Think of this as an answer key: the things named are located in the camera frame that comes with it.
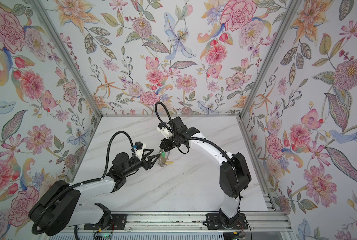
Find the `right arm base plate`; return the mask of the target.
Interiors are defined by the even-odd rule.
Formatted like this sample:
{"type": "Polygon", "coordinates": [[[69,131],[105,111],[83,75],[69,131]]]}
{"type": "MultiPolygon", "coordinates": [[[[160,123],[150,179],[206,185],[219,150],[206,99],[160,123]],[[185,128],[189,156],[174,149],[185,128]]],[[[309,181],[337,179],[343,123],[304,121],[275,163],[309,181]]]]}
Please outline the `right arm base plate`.
{"type": "Polygon", "coordinates": [[[208,230],[248,230],[249,226],[245,214],[237,213],[234,217],[228,218],[223,213],[206,214],[205,221],[202,222],[208,230]]]}

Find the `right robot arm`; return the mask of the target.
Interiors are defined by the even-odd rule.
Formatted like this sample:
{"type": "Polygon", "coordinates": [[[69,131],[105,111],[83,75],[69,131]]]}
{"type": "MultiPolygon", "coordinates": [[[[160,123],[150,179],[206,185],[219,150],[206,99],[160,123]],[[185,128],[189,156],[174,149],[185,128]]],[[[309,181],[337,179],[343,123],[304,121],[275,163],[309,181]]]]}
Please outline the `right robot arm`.
{"type": "Polygon", "coordinates": [[[164,152],[184,145],[188,150],[195,150],[219,165],[219,186],[224,193],[219,216],[225,224],[235,221],[240,211],[240,194],[252,180],[245,156],[223,150],[207,139],[200,130],[188,128],[180,117],[171,119],[168,123],[160,121],[157,131],[163,134],[160,148],[164,152]]]}

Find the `metal keyring disc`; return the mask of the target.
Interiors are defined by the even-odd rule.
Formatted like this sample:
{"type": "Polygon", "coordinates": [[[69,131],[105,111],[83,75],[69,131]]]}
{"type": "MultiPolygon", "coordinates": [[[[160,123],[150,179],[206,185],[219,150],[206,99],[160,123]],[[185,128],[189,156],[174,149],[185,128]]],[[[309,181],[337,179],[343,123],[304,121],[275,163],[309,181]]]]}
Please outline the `metal keyring disc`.
{"type": "Polygon", "coordinates": [[[161,152],[163,152],[163,151],[162,151],[162,150],[159,151],[160,159],[158,160],[158,165],[159,165],[160,167],[164,167],[164,166],[166,165],[166,162],[167,162],[167,160],[168,160],[168,157],[169,157],[169,155],[170,155],[170,152],[165,153],[165,157],[163,157],[163,156],[161,155],[161,152]]]}

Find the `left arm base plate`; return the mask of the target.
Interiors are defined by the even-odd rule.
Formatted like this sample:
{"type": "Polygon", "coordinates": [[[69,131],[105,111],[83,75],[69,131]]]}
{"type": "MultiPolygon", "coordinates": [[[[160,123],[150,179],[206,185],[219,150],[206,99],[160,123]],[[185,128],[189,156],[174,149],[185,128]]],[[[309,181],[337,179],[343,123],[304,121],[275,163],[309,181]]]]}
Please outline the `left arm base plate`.
{"type": "Polygon", "coordinates": [[[102,217],[97,224],[85,224],[84,230],[124,230],[127,220],[127,214],[111,214],[102,217]]]}

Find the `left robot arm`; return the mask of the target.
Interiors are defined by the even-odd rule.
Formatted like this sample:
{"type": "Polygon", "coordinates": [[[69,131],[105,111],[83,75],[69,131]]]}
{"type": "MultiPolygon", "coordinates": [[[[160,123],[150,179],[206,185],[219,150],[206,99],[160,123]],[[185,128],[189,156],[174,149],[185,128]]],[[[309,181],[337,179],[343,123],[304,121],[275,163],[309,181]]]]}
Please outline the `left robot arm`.
{"type": "Polygon", "coordinates": [[[152,149],[119,153],[107,161],[107,169],[100,178],[68,184],[55,182],[30,210],[28,216],[34,235],[54,236],[66,227],[94,225],[100,229],[113,221],[111,210],[98,201],[99,197],[118,191],[139,169],[150,170],[160,154],[152,149]]]}

